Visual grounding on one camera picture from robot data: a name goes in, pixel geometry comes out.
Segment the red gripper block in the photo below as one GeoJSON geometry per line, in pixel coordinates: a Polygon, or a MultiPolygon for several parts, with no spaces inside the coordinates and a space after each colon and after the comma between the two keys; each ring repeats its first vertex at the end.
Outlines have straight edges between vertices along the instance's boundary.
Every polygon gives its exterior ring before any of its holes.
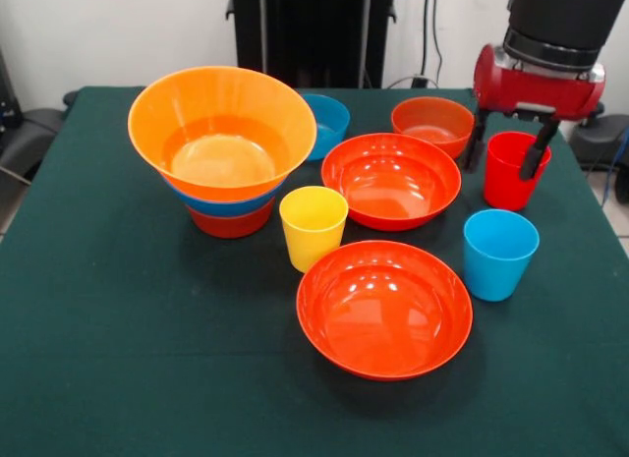
{"type": "Polygon", "coordinates": [[[508,55],[500,46],[483,47],[474,71],[478,102],[474,128],[461,155],[461,170],[474,173],[485,150],[489,112],[523,114],[524,121],[541,122],[534,143],[527,149],[519,178],[535,177],[560,121],[584,120],[596,109],[606,83],[604,66],[597,63],[581,73],[546,69],[508,55]]]}

